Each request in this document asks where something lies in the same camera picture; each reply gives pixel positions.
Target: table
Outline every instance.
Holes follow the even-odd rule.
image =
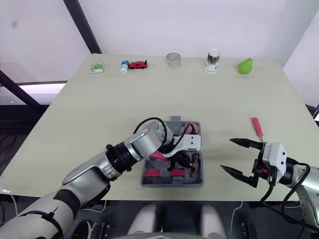
[[[102,60],[104,73],[92,74],[91,62]],[[121,61],[147,60],[148,68],[120,73]],[[258,140],[251,117],[258,117],[264,140],[282,142],[288,156],[318,164],[313,149],[319,130],[301,98],[275,60],[254,59],[253,71],[236,71],[241,59],[221,59],[216,75],[204,71],[205,58],[182,58],[169,68],[165,57],[92,54],[58,94],[0,178],[2,193],[43,196],[56,190],[77,165],[117,144],[148,117],[201,123],[204,186],[142,188],[143,163],[111,183],[109,200],[257,201],[268,189],[255,189],[232,178],[220,164],[251,175],[255,149],[228,141]],[[269,200],[283,200],[288,188],[275,187]]]

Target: pink handle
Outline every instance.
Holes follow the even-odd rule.
[[[253,123],[253,126],[254,126],[254,129],[255,129],[255,131],[256,131],[257,136],[258,136],[258,137],[263,136],[263,132],[262,132],[262,130],[261,130],[261,126],[260,126],[260,124],[259,124],[259,120],[258,120],[257,117],[253,117],[253,118],[252,118],[252,123]]]
[[[160,152],[158,151],[155,151],[154,153],[152,153],[150,155],[151,158],[157,158],[157,159],[160,159],[160,160],[163,160],[163,161],[167,161],[169,162],[169,159],[164,157]]]

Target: paper cup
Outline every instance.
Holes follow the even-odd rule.
[[[207,62],[205,65],[205,70],[208,74],[216,74],[219,64],[219,56],[220,53],[217,49],[211,49],[208,52]]]

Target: white wall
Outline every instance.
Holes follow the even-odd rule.
[[[319,105],[319,11],[284,67],[305,104]]]
[[[278,59],[282,66],[318,0],[79,0],[103,53]]]
[[[0,1],[0,68],[13,81],[68,80],[88,54],[63,1]]]
[[[222,57],[274,58],[282,66],[319,8],[319,0],[79,1],[103,53],[206,57],[214,47]],[[313,24],[285,71],[305,103],[316,105]],[[296,70],[302,52],[311,57]],[[0,68],[15,82],[68,80],[88,54],[63,1],[0,1]]]

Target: black cable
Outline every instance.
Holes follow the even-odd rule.
[[[170,150],[171,152],[177,147],[177,145],[179,144],[179,142],[181,141],[181,139],[184,137],[184,135],[186,134],[186,131],[188,129],[188,127],[191,126],[192,127],[192,130],[195,132],[195,128],[193,126],[192,123],[189,123],[185,129],[184,129],[184,132],[181,134],[180,138],[178,139],[178,141],[176,142],[176,144],[174,144],[173,148]]]
[[[14,137],[13,141],[8,145],[8,147],[6,147],[4,150],[2,150],[2,151],[0,152],[0,154],[3,153],[3,152],[5,152],[8,148],[10,148],[10,147],[15,143],[15,141],[16,141],[16,135],[15,135],[15,134],[8,134],[7,136],[5,136],[3,139],[0,140],[0,145],[2,144],[2,142],[3,142],[6,138],[9,138],[10,136],[13,136],[13,137]]]
[[[303,226],[303,228],[301,229],[301,231],[300,231],[299,236],[297,237],[297,239],[300,239],[301,235],[302,235],[303,232],[304,232],[304,229],[305,229],[305,226]]]
[[[275,212],[275,213],[277,213],[277,214],[279,214],[279,215],[283,215],[280,211],[278,211],[277,209],[275,209],[275,208],[269,206],[267,203],[262,202],[262,204],[263,204],[266,208],[270,209],[271,211],[273,211],[273,212]],[[302,222],[302,221],[299,221],[299,220],[297,220],[297,219],[295,219],[295,218],[292,218],[292,217],[290,217],[290,216],[287,216],[287,215],[286,215],[286,217],[287,217],[289,220],[291,220],[291,221],[293,221],[293,222],[296,222],[296,224],[300,224],[300,225],[302,225],[302,226],[305,226],[306,228],[310,228],[310,229],[316,231],[317,233],[319,233],[319,229],[318,229],[317,227],[314,227],[314,226],[312,226],[312,225],[309,225],[309,224],[307,224],[307,223],[304,223],[304,222]]]
[[[277,209],[269,206],[267,203],[265,203],[264,201],[270,196],[273,188],[274,188],[274,185],[273,184],[270,184],[269,185],[269,188],[268,188],[268,191],[266,192],[266,194],[262,197],[262,199],[260,200],[260,202],[268,209],[270,209],[271,211],[279,214],[279,215],[282,215],[284,217],[284,219],[289,222],[289,223],[293,223],[293,224],[300,224],[304,227],[307,227],[307,228],[310,228],[316,232],[319,233],[319,229],[312,226],[312,225],[309,225],[305,222],[302,222],[300,220],[297,220],[295,218],[292,218],[292,217],[289,217],[285,214],[285,204],[287,203],[287,200],[291,197],[291,195],[297,190],[297,188],[303,183],[303,181],[305,180],[305,178],[309,175],[309,172],[310,172],[310,166],[306,163],[297,163],[299,165],[303,165],[303,166],[306,166],[307,170],[306,172],[304,173],[304,175],[301,177],[301,179],[298,181],[298,183],[291,189],[291,191],[287,194],[287,196],[284,198],[283,200],[283,203],[282,203],[282,206],[281,206],[281,212],[278,211]]]
[[[269,188],[268,188],[268,191],[266,192],[266,194],[260,199],[260,202],[264,202],[269,196],[270,194],[272,193],[274,189],[274,186],[272,184],[269,184]]]
[[[11,158],[14,157],[14,156],[15,156],[15,154],[13,154],[13,155],[11,155],[11,156],[9,156],[9,157],[4,158],[3,160],[1,160],[1,162],[0,162],[0,167],[3,166],[7,161],[10,161]]]
[[[138,129],[141,127],[142,124],[144,124],[145,122],[150,121],[150,120],[158,120],[158,121],[161,122],[161,124],[163,125],[163,127],[164,127],[164,140],[163,140],[163,142],[162,142],[162,145],[163,145],[163,144],[166,142],[166,140],[167,140],[167,128],[166,128],[166,125],[165,125],[164,121],[162,121],[160,118],[150,117],[150,118],[147,118],[147,119],[143,120],[143,121],[142,121],[141,123],[139,123],[139,125],[135,128],[133,134],[135,134],[135,133],[138,131]]]
[[[283,214],[284,219],[289,223],[295,223],[291,222],[291,220],[287,219],[286,212],[285,212],[285,206],[288,201],[288,199],[295,193],[295,191],[298,189],[298,187],[304,182],[304,180],[307,178],[307,176],[310,173],[310,166],[306,163],[297,163],[298,165],[306,166],[306,171],[299,180],[299,182],[290,190],[290,192],[286,195],[286,197],[283,200],[283,203],[281,204],[281,213]]]

